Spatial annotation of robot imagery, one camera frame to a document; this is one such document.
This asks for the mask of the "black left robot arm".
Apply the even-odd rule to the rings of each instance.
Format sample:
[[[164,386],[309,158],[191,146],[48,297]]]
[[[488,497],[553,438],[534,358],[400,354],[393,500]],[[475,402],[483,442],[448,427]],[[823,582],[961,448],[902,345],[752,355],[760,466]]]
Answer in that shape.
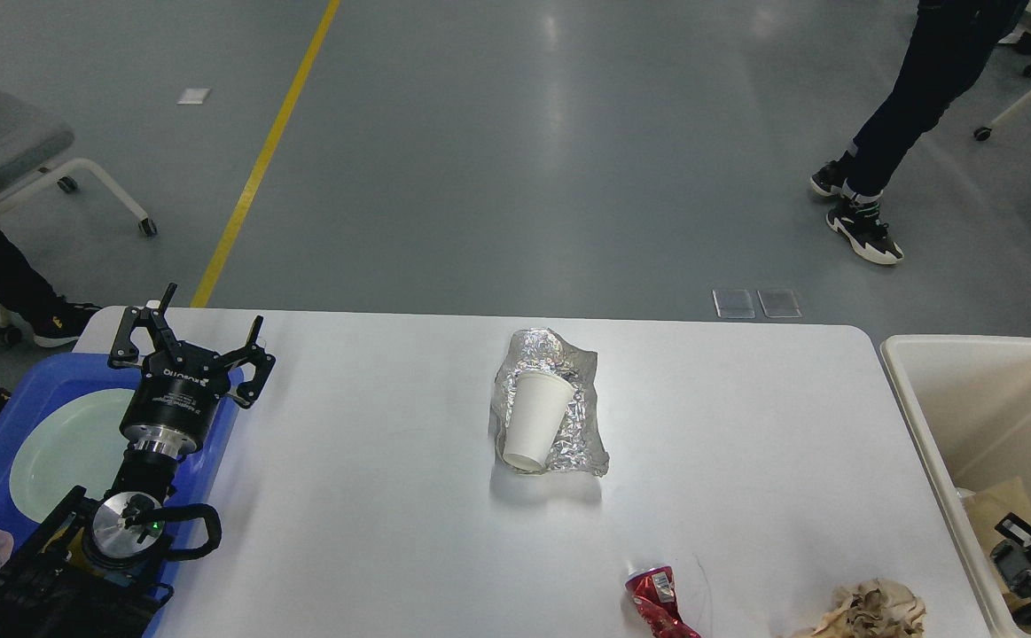
[[[0,637],[141,637],[174,596],[178,563],[215,552],[204,503],[230,432],[220,416],[260,399],[275,356],[256,316],[245,344],[217,352],[179,339],[168,307],[122,312],[111,369],[139,373],[118,431],[126,441],[99,497],[73,486],[0,570]]]

